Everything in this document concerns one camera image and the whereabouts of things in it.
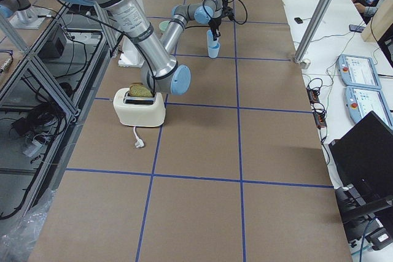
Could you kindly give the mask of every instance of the computer monitor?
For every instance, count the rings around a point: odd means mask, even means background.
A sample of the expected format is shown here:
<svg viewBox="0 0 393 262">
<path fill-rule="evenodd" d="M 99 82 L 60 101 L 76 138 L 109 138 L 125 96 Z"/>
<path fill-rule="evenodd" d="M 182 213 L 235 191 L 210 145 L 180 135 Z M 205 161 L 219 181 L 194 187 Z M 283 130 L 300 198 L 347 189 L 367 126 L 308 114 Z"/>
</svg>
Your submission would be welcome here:
<svg viewBox="0 0 393 262">
<path fill-rule="evenodd" d="M 374 112 L 329 148 L 343 184 L 353 184 L 365 202 L 393 195 L 393 130 Z M 375 215 L 393 236 L 393 208 Z"/>
</svg>

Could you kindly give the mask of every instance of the plastic bag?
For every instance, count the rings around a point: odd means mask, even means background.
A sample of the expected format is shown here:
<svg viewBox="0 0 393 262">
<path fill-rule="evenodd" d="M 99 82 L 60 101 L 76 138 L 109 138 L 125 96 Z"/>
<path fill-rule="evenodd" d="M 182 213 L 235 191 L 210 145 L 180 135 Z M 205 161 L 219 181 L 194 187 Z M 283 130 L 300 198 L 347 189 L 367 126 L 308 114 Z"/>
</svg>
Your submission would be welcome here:
<svg viewBox="0 0 393 262">
<path fill-rule="evenodd" d="M 1 262 L 28 260 L 52 204 L 55 191 L 46 190 L 38 203 L 15 224 L 11 231 L 0 237 Z"/>
</svg>

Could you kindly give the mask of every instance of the white table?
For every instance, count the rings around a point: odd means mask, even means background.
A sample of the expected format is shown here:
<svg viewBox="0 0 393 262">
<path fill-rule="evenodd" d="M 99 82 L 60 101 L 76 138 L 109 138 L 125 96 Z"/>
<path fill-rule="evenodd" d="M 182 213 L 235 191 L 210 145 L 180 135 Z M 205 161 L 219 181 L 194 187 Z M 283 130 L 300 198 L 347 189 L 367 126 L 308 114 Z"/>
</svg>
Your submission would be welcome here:
<svg viewBox="0 0 393 262">
<path fill-rule="evenodd" d="M 302 19 L 311 18 L 319 0 L 283 0 L 288 23 L 295 47 L 301 41 L 310 20 L 305 20 L 302 24 L 297 24 L 295 17 Z M 344 100 L 345 85 L 341 81 L 340 73 L 335 71 L 335 61 L 337 57 L 344 53 L 348 55 L 371 56 L 377 62 L 376 70 L 379 74 L 393 75 L 393 68 L 378 49 L 376 42 L 366 43 L 360 33 L 349 33 L 349 24 L 365 25 L 363 19 L 357 12 L 351 0 L 332 0 L 327 9 L 321 24 L 315 33 L 313 40 L 318 40 L 324 36 L 344 35 L 326 37 L 310 44 L 305 58 L 311 60 L 311 65 L 307 70 L 303 70 L 305 84 L 310 79 L 319 77 L 324 85 L 330 85 L 332 80 L 327 75 L 329 68 L 333 76 L 333 86 L 321 89 L 319 100 L 327 107 L 327 138 L 326 143 L 334 139 L 341 138 L 353 126 L 354 122 L 349 116 Z M 390 109 L 393 109 L 393 79 L 380 78 L 382 90 Z M 333 163 L 329 164 L 330 178 L 335 187 L 340 186 L 340 179 Z M 363 262 L 390 262 L 393 256 L 393 245 L 381 251 L 364 251 Z M 353 256 L 354 261 L 359 260 L 359 255 Z"/>
</svg>

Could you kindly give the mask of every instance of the blue cable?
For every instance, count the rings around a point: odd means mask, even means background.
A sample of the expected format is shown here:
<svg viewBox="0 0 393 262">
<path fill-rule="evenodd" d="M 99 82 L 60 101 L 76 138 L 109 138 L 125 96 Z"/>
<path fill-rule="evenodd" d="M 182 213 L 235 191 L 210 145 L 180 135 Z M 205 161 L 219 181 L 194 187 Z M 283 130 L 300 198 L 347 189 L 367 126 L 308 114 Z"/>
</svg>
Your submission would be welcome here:
<svg viewBox="0 0 393 262">
<path fill-rule="evenodd" d="M 372 218 L 366 225 L 364 232 L 363 232 L 363 236 L 362 236 L 362 243 L 360 245 L 360 256 L 359 256 L 359 262 L 362 262 L 362 254 L 363 254 L 363 244 L 364 244 L 364 239 L 366 237 L 367 234 L 367 230 L 368 227 L 370 226 L 370 224 L 376 219 L 376 216 L 374 218 Z"/>
</svg>

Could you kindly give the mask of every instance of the white power cord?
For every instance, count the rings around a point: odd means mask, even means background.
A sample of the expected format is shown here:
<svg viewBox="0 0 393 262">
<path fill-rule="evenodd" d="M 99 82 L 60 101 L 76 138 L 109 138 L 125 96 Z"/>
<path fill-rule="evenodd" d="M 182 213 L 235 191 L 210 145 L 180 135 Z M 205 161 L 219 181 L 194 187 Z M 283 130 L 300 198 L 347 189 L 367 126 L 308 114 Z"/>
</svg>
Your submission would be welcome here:
<svg viewBox="0 0 393 262">
<path fill-rule="evenodd" d="M 135 139 L 136 139 L 135 147 L 136 147 L 136 148 L 142 148 L 142 147 L 144 147 L 144 146 L 145 146 L 145 143 L 144 143 L 143 140 L 140 139 L 139 136 L 136 134 L 136 126 L 134 126 L 133 130 L 134 130 L 134 135 L 135 135 Z"/>
</svg>

